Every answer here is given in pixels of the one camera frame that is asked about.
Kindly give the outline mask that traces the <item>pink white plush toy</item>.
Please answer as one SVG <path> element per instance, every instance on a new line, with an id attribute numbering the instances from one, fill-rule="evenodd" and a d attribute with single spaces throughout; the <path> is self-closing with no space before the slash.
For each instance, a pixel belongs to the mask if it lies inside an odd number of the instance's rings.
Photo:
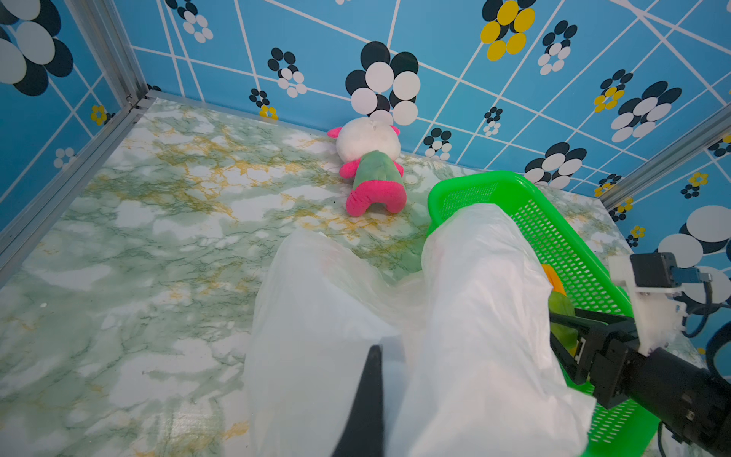
<path id="1" fill-rule="evenodd" d="M 376 204 L 393 214 L 405 208 L 405 169 L 397 162 L 401 154 L 399 129 L 362 117 L 331 129 L 327 136 L 335 140 L 336 152 L 343 161 L 340 176 L 352 182 L 346 200 L 350 216 L 360 217 Z"/>

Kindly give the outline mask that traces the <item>green plastic mesh basket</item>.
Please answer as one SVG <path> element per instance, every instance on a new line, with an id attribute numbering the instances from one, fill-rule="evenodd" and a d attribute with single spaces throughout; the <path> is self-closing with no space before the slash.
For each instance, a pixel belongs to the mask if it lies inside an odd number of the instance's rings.
<path id="1" fill-rule="evenodd" d="M 607 268 L 533 183 L 511 171 L 442 181 L 428 196 L 430 228 L 436 230 L 454 213 L 474 204 L 494 204 L 514 220 L 538 259 L 556 270 L 578 310 L 632 315 L 627 294 L 612 284 Z M 641 456 L 659 423 L 632 400 L 614 409 L 598 406 L 584 454 Z"/>

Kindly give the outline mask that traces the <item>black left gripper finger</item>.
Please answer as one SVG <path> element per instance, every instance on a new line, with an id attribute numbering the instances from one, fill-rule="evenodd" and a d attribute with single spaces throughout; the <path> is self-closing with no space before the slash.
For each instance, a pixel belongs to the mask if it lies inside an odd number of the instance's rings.
<path id="1" fill-rule="evenodd" d="M 350 415 L 332 457 L 385 455 L 382 348 L 372 346 L 365 361 Z"/>

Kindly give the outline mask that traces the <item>aluminium frame post left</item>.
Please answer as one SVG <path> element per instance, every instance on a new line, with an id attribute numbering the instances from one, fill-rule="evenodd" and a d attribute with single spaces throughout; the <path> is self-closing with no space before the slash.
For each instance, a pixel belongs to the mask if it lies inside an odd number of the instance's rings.
<path id="1" fill-rule="evenodd" d="M 148 89 L 112 1 L 1 4 L 1 281 Z"/>

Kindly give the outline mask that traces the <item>aluminium frame post right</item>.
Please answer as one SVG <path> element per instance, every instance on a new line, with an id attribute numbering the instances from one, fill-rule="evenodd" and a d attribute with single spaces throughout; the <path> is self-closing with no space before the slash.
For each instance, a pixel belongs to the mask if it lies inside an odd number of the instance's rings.
<path id="1" fill-rule="evenodd" d="M 726 106 L 623 178 L 600 200 L 607 209 L 618 207 L 626 198 L 649 188 L 681 167 L 729 130 L 730 106 Z"/>

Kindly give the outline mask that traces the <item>aluminium frame post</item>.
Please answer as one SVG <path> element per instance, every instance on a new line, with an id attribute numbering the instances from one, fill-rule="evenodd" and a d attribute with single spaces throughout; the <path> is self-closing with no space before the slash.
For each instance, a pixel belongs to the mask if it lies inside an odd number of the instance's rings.
<path id="1" fill-rule="evenodd" d="M 148 89 L 112 1 L 1 4 L 1 281 Z"/>
<path id="2" fill-rule="evenodd" d="M 681 167 L 729 130 L 730 106 L 726 106 L 623 178 L 600 200 L 607 209 L 618 207 L 626 198 L 649 188 Z"/>

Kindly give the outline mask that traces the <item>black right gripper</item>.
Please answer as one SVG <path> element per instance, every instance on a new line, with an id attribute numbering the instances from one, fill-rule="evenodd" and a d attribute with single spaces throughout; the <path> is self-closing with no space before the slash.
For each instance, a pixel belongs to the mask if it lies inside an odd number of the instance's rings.
<path id="1" fill-rule="evenodd" d="M 708 367 L 701 369 L 662 348 L 641 355 L 635 321 L 627 316 L 577 308 L 573 315 L 550 312 L 549 320 L 578 331 L 575 356 L 556 336 L 550 346 L 568 380 L 594 386 L 600 406 L 613 409 L 631 399 L 680 441 L 729 451 L 730 383 L 715 367 L 716 352 L 730 343 L 728 324 L 709 340 Z"/>

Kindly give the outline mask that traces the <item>white plastic bag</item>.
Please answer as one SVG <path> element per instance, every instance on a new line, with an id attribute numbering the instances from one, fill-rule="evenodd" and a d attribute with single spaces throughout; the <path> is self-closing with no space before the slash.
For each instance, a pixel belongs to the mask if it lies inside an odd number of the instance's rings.
<path id="1" fill-rule="evenodd" d="M 245 388 L 257 456 L 331 456 L 369 349 L 384 456 L 579 456 L 594 400 L 550 348 L 552 287 L 498 206 L 461 209 L 391 285 L 321 233 L 279 247 L 255 301 Z"/>

